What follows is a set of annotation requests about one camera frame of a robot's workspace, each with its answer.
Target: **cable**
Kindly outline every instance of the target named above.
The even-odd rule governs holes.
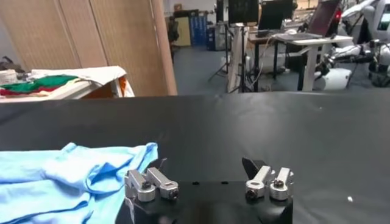
[[[349,76],[349,79],[348,79],[348,82],[347,82],[347,85],[346,85],[346,87],[348,87],[348,86],[349,86],[349,83],[351,82],[352,76],[354,75],[354,73],[355,73],[355,71],[356,71],[356,68],[358,67],[358,65],[359,65],[359,64],[356,64],[356,65],[355,65],[355,68],[353,69],[353,71],[352,71],[351,75]]]
[[[262,55],[261,55],[261,57],[262,57],[262,59],[261,59],[261,68],[260,68],[259,73],[257,74],[257,77],[255,78],[255,80],[250,84],[250,87],[253,87],[254,84],[255,84],[255,82],[257,82],[258,78],[260,77],[261,71],[263,70],[264,58],[265,58],[266,51],[267,51],[267,48],[268,48],[268,42],[269,42],[269,40],[270,40],[272,37],[274,37],[274,36],[271,35],[271,36],[268,38],[267,42],[266,42],[265,49],[264,49],[264,51],[263,51],[263,53],[262,53]]]

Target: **red light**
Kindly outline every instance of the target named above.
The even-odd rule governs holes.
[[[342,11],[340,9],[337,9],[335,19],[336,20],[340,20],[341,19],[341,14],[342,14]]]

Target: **white cloth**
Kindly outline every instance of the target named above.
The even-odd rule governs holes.
[[[64,69],[64,70],[47,70],[33,69],[31,75],[35,79],[50,75],[74,75],[80,79],[96,82],[105,85],[115,79],[126,75],[126,71],[119,66],[108,66],[98,68],[81,68],[81,69]]]

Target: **laptop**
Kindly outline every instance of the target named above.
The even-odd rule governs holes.
[[[261,16],[258,23],[257,37],[268,37],[270,34],[280,32],[283,20],[287,17],[291,0],[263,1],[261,4]]]
[[[335,17],[341,0],[328,0],[318,2],[318,6],[310,19],[308,29],[305,33],[279,34],[278,37],[284,40],[308,40],[323,38],[328,32],[330,23]]]

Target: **red cloth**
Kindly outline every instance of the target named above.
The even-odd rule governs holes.
[[[56,86],[56,87],[39,87],[38,89],[32,91],[32,92],[29,92],[29,93],[19,93],[19,92],[13,92],[13,91],[9,91],[7,89],[0,89],[0,95],[2,96],[18,96],[18,95],[28,95],[30,93],[39,93],[40,91],[46,91],[46,92],[52,92],[56,89],[58,89],[60,86]]]

